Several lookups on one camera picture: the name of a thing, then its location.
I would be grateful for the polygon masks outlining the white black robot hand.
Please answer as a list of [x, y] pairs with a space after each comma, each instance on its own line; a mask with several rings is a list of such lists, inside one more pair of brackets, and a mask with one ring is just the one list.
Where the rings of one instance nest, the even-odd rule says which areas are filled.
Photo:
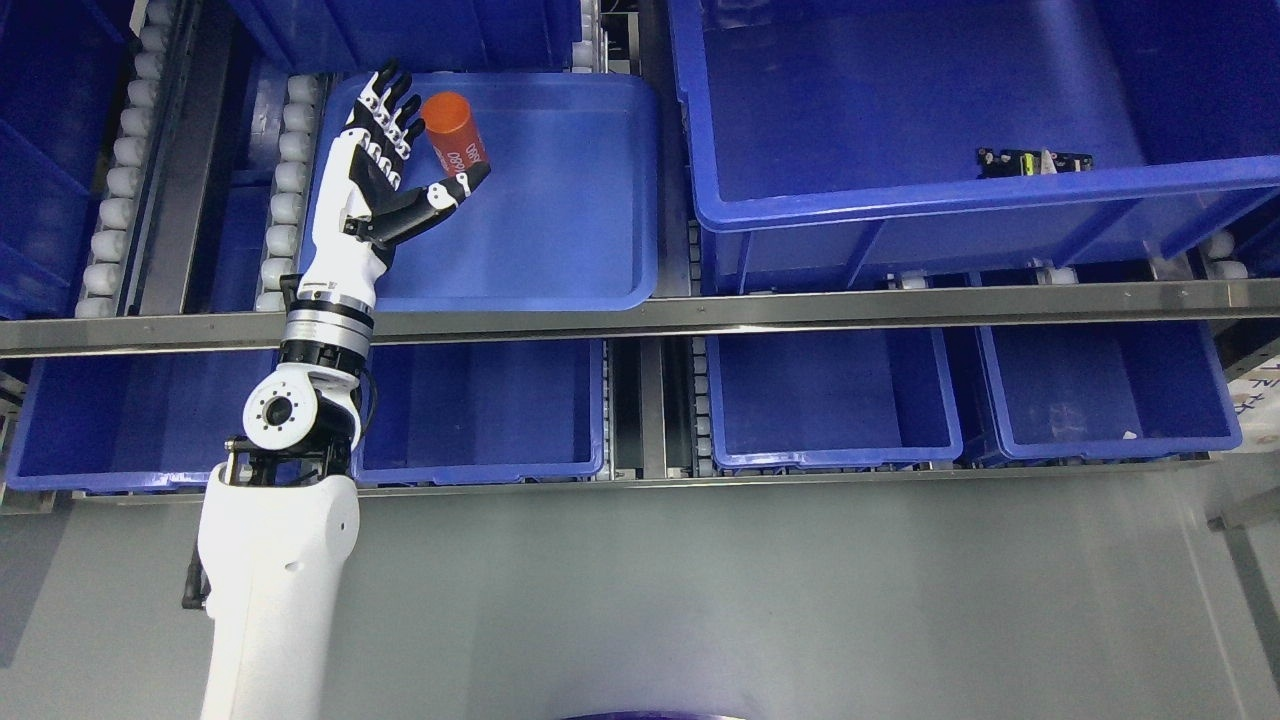
[[376, 283], [396, 251], [452, 217], [492, 173], [485, 158], [466, 160], [435, 183], [402, 188], [413, 143], [425, 132], [422, 100], [396, 58], [356, 95], [326, 151], [311, 208], [314, 255], [294, 301], [339, 304], [361, 313], [376, 305]]

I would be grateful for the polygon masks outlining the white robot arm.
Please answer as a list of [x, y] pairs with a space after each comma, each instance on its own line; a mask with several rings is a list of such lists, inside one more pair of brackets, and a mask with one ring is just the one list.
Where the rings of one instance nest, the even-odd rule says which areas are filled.
[[306, 272], [279, 360], [209, 478], [197, 551], [212, 652], [204, 719], [316, 719], [346, 560], [360, 529], [349, 456], [375, 278]]

